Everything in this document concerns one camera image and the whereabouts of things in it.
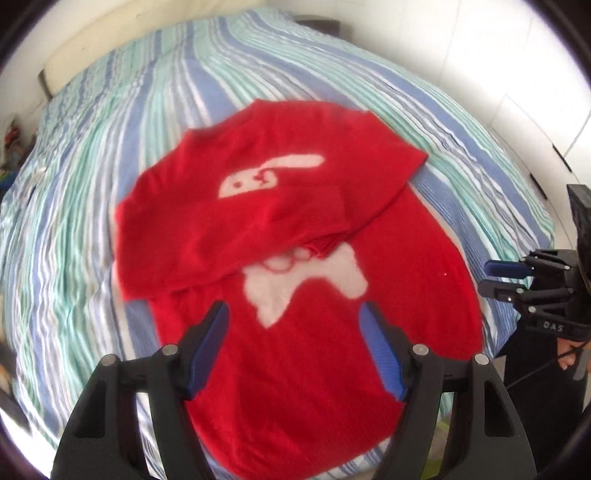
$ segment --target black cable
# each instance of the black cable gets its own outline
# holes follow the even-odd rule
[[[511,382],[509,385],[506,386],[506,389],[509,390],[510,388],[513,388],[517,384],[523,382],[523,380],[527,380],[529,377],[531,377],[531,376],[535,375],[536,373],[539,373],[542,370],[548,368],[550,365],[552,365],[553,363],[557,362],[561,358],[564,358],[565,356],[572,355],[573,353],[582,352],[584,350],[584,348],[589,344],[589,342],[591,342],[591,338],[589,338],[586,342],[584,342],[582,345],[578,346],[577,348],[573,348],[572,350],[569,350],[568,352],[561,353],[560,355],[554,357],[552,360],[548,361],[547,363],[544,363],[544,365],[542,365],[541,367],[538,367],[535,370],[532,370],[530,373],[525,374],[523,377],[518,378],[514,382]]]

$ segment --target striped bedsheet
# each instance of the striped bedsheet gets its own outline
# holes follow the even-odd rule
[[[18,354],[16,394],[54,447],[102,355],[159,348],[147,305],[124,303],[116,287],[115,206],[187,128],[215,124],[255,98],[370,109],[428,152],[413,188],[453,232],[475,281],[486,260],[515,260],[553,240],[548,214],[486,130],[405,69],[267,8],[149,34],[98,60],[45,107],[34,152],[1,204],[3,326]],[[516,314],[484,300],[482,311],[494,355]],[[144,400],[144,447],[163,477]],[[441,413],[448,409],[447,397]],[[375,465],[386,443],[318,478]],[[219,478],[233,478],[211,463]]]

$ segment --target white wall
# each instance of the white wall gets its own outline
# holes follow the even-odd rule
[[[570,247],[576,233],[566,183],[591,185],[591,89],[524,0],[270,3],[338,19],[353,43],[440,86],[499,138],[526,176],[535,175],[561,246]]]
[[[127,0],[60,0],[33,28],[0,73],[0,120],[17,113],[29,136],[45,99],[37,75],[68,38]]]

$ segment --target white game controller graphic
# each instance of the white game controller graphic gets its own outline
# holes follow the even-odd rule
[[[324,157],[315,154],[275,157],[258,168],[247,168],[225,178],[218,197],[276,187],[278,179],[272,170],[275,168],[314,168],[323,163]],[[242,271],[245,275],[244,294],[256,308],[257,318],[265,328],[281,318],[297,287],[309,278],[324,278],[348,299],[359,298],[368,288],[355,260],[355,252],[346,243],[340,244],[323,260],[312,257],[305,248],[296,248],[289,254],[249,265]]]
[[[218,198],[232,197],[240,193],[277,187],[277,175],[273,168],[313,168],[324,163],[322,155],[285,155],[272,158],[258,168],[247,168],[233,173],[220,185]]]
[[[327,258],[312,257],[305,248],[278,255],[242,269],[244,293],[256,308],[265,328],[274,325],[287,310],[296,289],[309,278],[323,278],[347,299],[360,298],[368,282],[355,260],[353,248],[340,244]]]

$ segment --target person's hand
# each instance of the person's hand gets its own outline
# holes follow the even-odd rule
[[[577,348],[578,346],[581,346],[581,345],[583,345],[583,344],[578,343],[578,342],[572,342],[570,340],[565,340],[563,338],[559,338],[558,339],[558,354],[562,355],[563,353],[566,353],[569,350],[572,350],[573,348]],[[585,350],[591,350],[591,342],[587,344],[587,346],[585,347]],[[562,367],[562,370],[566,370],[568,367],[574,365],[576,360],[577,360],[576,355],[574,353],[572,353],[571,355],[565,356],[565,357],[561,358],[560,360],[558,360],[558,364]],[[591,361],[587,365],[587,372],[591,373]]]

